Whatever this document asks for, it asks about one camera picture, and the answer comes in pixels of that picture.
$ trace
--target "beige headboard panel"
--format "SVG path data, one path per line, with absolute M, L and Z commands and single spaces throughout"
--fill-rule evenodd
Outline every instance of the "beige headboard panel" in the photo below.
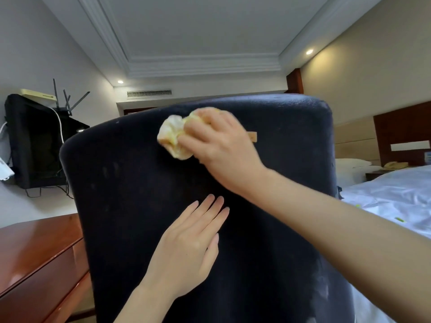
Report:
M 380 165 L 373 117 L 334 127 L 335 158 L 360 158 Z

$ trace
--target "telephone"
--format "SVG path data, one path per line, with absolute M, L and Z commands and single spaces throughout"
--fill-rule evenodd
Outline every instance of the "telephone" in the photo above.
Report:
M 391 171 L 391 170 L 399 170 L 404 169 L 409 166 L 408 162 L 387 162 L 383 166 L 383 170 Z

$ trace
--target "black television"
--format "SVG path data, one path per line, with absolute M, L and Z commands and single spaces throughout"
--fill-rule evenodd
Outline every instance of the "black television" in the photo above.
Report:
M 64 141 L 89 126 L 54 108 L 57 117 L 51 108 L 18 94 L 7 97 L 5 110 L 16 184 L 23 189 L 66 185 L 59 119 Z

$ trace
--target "air vent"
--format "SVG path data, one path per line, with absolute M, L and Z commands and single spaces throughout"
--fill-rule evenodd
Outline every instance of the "air vent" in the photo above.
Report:
M 160 96 L 160 95 L 172 95 L 172 90 L 171 89 L 137 90 L 133 92 L 127 92 L 127 98 L 142 98 L 142 97 Z

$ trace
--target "person's left hand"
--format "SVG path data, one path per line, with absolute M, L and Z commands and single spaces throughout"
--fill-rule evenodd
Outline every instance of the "person's left hand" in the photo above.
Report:
M 192 203 L 165 231 L 141 282 L 144 288 L 173 301 L 208 277 L 218 255 L 217 232 L 229 214 L 229 207 L 220 212 L 223 197 L 214 199 L 209 195 L 199 207 Z

